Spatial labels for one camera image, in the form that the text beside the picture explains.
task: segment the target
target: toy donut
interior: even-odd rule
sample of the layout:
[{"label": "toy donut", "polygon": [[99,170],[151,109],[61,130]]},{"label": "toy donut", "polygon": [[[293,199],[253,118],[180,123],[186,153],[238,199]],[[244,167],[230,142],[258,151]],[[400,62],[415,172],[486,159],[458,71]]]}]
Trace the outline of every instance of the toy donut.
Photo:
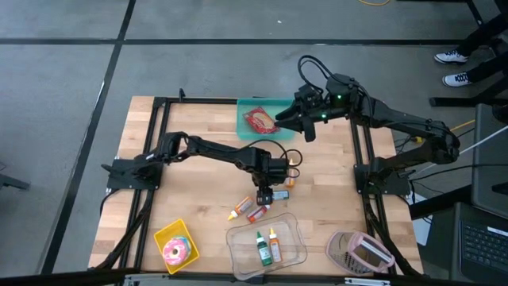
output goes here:
[{"label": "toy donut", "polygon": [[169,265],[181,265],[191,255],[191,244],[183,236],[173,237],[164,246],[164,260]]}]

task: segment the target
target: teal tray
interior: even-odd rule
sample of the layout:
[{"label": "teal tray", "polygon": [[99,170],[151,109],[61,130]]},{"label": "teal tray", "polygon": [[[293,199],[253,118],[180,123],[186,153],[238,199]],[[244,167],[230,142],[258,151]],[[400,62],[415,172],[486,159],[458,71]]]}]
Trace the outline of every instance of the teal tray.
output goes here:
[{"label": "teal tray", "polygon": [[272,140],[290,140],[294,137],[294,131],[281,128],[279,132],[272,134],[259,134],[257,133],[244,118],[244,114],[248,113],[259,106],[263,107],[264,111],[272,119],[275,116],[288,108],[293,99],[238,99],[237,101],[237,134],[241,140],[259,140],[259,139],[272,139]]}]

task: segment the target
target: paint bottle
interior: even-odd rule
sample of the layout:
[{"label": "paint bottle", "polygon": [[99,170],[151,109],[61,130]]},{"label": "paint bottle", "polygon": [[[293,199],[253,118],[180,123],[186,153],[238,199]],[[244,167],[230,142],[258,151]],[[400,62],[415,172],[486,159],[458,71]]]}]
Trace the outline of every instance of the paint bottle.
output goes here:
[{"label": "paint bottle", "polygon": [[[292,165],[293,165],[293,159],[289,159],[289,166],[292,166]],[[294,187],[294,184],[296,183],[296,179],[295,179],[296,171],[293,168],[290,168],[287,171],[287,175],[288,175],[288,177],[286,178],[286,181],[284,182],[284,184],[286,185],[286,187]]]},{"label": "paint bottle", "polygon": [[260,253],[261,257],[261,263],[263,266],[270,265],[272,263],[271,261],[271,255],[270,250],[268,249],[268,245],[266,242],[264,242],[264,238],[261,236],[260,232],[257,232],[257,250]]},{"label": "paint bottle", "polygon": [[273,200],[285,200],[289,199],[289,192],[288,191],[273,191]]},{"label": "paint bottle", "polygon": [[283,260],[282,255],[280,254],[280,244],[279,239],[277,238],[277,234],[275,234],[275,231],[270,227],[270,250],[271,255],[273,256],[274,262],[280,262]]},{"label": "paint bottle", "polygon": [[248,210],[251,205],[254,203],[251,197],[245,198],[243,201],[237,204],[234,211],[231,211],[231,214],[228,217],[228,220],[232,220],[233,218],[238,218],[238,215],[243,214],[246,210]]},{"label": "paint bottle", "polygon": [[250,222],[255,222],[258,218],[266,214],[268,210],[270,210],[270,205],[260,206],[256,208],[254,211],[251,211],[250,214],[247,214],[247,219]]}]

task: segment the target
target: wooden tabletop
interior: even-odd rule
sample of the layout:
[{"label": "wooden tabletop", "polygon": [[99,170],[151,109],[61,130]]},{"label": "wooden tabletop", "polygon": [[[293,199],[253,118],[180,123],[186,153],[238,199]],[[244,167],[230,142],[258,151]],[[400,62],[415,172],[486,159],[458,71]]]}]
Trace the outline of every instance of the wooden tabletop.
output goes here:
[{"label": "wooden tabletop", "polygon": [[[118,149],[121,158],[133,158],[142,152],[152,102],[153,97],[133,97]],[[169,114],[168,132],[185,131],[235,147],[248,144],[236,135],[235,105],[173,103]],[[158,136],[159,125],[160,121],[157,122],[154,138]],[[371,134],[376,156],[394,155],[390,130],[373,129]],[[280,269],[275,272],[277,274],[345,275],[326,257],[325,245],[337,230],[366,232],[361,199],[356,193],[352,172],[355,156],[349,122],[342,118],[326,125],[318,123],[316,138],[314,142],[306,143],[302,135],[296,134],[291,141],[281,141],[286,149],[295,148],[302,152],[301,175],[290,190],[290,199],[274,202],[264,217],[292,213],[298,219],[308,257],[304,263]],[[152,142],[152,147],[155,147],[156,140]],[[281,153],[268,142],[257,147],[269,150],[275,156]],[[283,189],[284,186],[274,187],[274,190]],[[231,222],[227,218],[235,205],[247,195],[256,196],[251,176],[232,164],[192,157],[182,163],[165,166],[160,189],[155,193],[141,268],[145,271],[167,271],[153,234],[181,218],[201,255],[184,271],[231,273],[226,231],[246,224],[247,220],[244,215]],[[106,202],[89,266],[102,262],[121,239],[132,197],[132,190],[120,190]],[[392,240],[411,265],[422,272],[407,205],[394,195],[385,195],[383,199]],[[133,264],[136,246],[137,238],[134,238],[128,265]]]}]

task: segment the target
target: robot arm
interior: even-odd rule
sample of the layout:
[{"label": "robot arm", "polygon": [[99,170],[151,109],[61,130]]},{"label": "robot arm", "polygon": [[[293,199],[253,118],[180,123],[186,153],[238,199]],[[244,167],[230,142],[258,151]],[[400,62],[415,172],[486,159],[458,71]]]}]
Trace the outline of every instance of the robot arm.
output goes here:
[{"label": "robot arm", "polygon": [[300,87],[292,105],[276,115],[275,125],[303,132],[309,142],[316,137],[314,123],[343,117],[361,126],[388,127],[426,139],[419,148],[408,152],[386,159],[376,157],[366,171],[372,183],[383,184],[394,171],[426,162],[448,164],[459,156],[460,142],[443,122],[392,110],[371,98],[355,79],[346,75],[330,74],[326,95],[311,83]]},{"label": "robot arm", "polygon": [[[187,143],[187,148],[179,153],[181,140]],[[170,132],[164,134],[157,146],[145,154],[144,163],[163,162],[165,164],[178,163],[192,156],[203,156],[210,159],[220,160],[234,164],[240,170],[252,175],[252,182],[259,190],[256,202],[258,205],[271,204],[273,190],[272,184],[282,184],[287,178],[289,161],[287,158],[272,158],[270,152],[256,148],[234,148],[204,140],[198,136],[189,136],[184,132]],[[134,170],[139,176],[143,176],[143,168]]]}]

